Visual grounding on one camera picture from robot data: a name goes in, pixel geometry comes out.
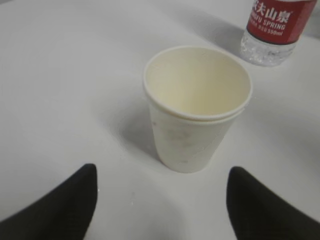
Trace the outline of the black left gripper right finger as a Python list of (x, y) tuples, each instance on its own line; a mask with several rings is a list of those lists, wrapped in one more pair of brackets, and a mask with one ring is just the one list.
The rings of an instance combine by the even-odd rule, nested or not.
[(240, 166), (226, 186), (228, 217), (238, 240), (318, 240), (320, 223), (273, 193)]

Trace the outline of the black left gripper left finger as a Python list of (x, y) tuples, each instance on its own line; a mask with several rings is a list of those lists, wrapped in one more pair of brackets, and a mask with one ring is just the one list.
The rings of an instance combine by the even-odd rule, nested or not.
[(98, 173), (87, 163), (55, 189), (0, 222), (2, 240), (83, 240), (98, 201)]

